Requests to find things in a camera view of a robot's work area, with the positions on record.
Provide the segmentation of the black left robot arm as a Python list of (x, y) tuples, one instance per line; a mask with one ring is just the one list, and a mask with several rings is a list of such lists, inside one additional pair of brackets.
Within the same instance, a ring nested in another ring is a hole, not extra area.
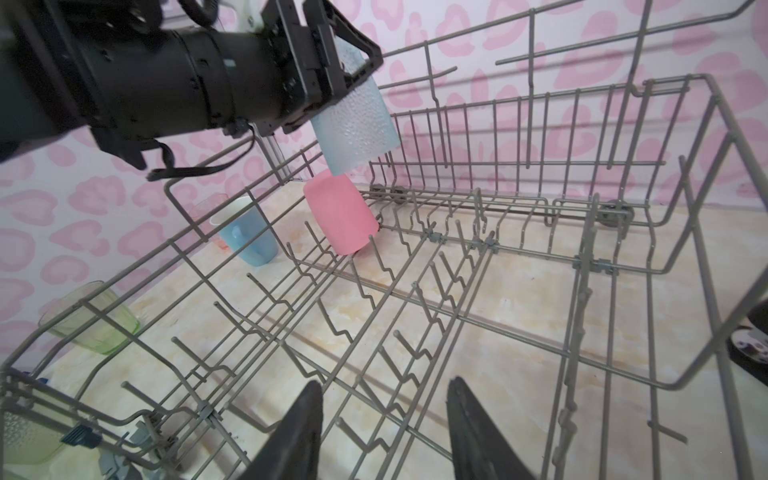
[(184, 1), (168, 29), (159, 1), (5, 1), (1, 5), (1, 158), (88, 127), (103, 152), (149, 181), (207, 176), (180, 167), (165, 138), (219, 129), (238, 138), (292, 132), (382, 65), (380, 47), (328, 1)]

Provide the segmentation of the pink plastic cup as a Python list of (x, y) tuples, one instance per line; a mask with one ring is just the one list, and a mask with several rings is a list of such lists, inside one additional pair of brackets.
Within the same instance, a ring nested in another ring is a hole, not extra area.
[(377, 220), (346, 174), (334, 176), (324, 170), (305, 183), (303, 193), (335, 253), (351, 255), (377, 234)]

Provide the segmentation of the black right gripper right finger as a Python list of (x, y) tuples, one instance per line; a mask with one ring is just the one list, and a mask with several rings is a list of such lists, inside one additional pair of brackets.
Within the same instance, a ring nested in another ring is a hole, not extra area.
[(455, 479), (534, 479), (461, 377), (449, 382), (447, 415)]

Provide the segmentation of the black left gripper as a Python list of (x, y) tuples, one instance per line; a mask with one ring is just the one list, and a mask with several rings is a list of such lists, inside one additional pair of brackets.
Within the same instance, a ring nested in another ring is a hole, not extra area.
[[(383, 64), (379, 45), (330, 1), (307, 0), (301, 6), (293, 1), (229, 1), (227, 6), (236, 13), (237, 31), (254, 34), (266, 47), (268, 71), (277, 75), (267, 91), (279, 109), (255, 121), (261, 135), (298, 130)], [(365, 55), (361, 66), (345, 70), (337, 40)]]

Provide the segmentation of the teal textured plastic cup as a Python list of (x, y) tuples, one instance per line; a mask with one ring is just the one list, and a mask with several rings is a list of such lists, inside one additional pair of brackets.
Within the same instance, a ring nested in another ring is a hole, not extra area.
[(394, 121), (373, 78), (312, 118), (311, 125), (333, 176), (400, 146)]

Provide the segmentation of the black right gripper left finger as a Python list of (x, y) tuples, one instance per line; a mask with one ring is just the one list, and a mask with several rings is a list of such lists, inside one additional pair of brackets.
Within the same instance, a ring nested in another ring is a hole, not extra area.
[(317, 479), (322, 425), (322, 387), (312, 380), (239, 479)]

